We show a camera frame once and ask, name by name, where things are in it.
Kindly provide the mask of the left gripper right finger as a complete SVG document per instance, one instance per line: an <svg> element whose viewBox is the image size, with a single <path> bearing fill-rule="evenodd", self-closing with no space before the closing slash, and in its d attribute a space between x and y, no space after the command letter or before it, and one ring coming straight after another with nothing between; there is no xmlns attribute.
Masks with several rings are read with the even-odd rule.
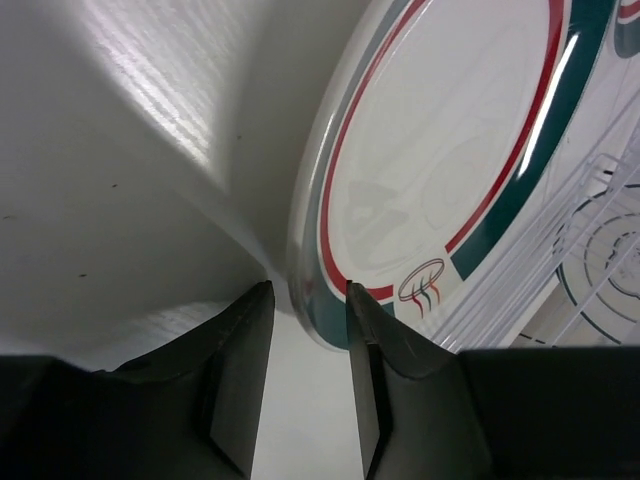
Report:
<svg viewBox="0 0 640 480"><path fill-rule="evenodd" d="M452 353L346 296L348 350L368 479L635 479L639 351Z"/></svg>

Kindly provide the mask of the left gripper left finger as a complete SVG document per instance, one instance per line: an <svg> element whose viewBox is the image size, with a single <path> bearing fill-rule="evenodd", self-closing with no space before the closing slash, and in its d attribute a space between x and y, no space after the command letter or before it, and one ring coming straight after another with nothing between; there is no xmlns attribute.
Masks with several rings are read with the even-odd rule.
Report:
<svg viewBox="0 0 640 480"><path fill-rule="evenodd" d="M247 479L274 325L270 282L113 371L1 359L5 479Z"/></svg>

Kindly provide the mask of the green red rimmed plate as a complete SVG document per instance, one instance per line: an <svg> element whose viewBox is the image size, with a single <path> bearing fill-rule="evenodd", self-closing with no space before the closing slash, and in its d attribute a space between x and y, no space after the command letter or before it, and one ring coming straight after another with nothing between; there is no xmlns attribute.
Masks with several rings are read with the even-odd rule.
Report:
<svg viewBox="0 0 640 480"><path fill-rule="evenodd" d="M640 0L620 0L615 16L614 48L617 55L628 59L640 50Z"/></svg>
<svg viewBox="0 0 640 480"><path fill-rule="evenodd" d="M545 197L556 154L635 1L374 1L300 166L289 288L347 345L349 283L437 335Z"/></svg>

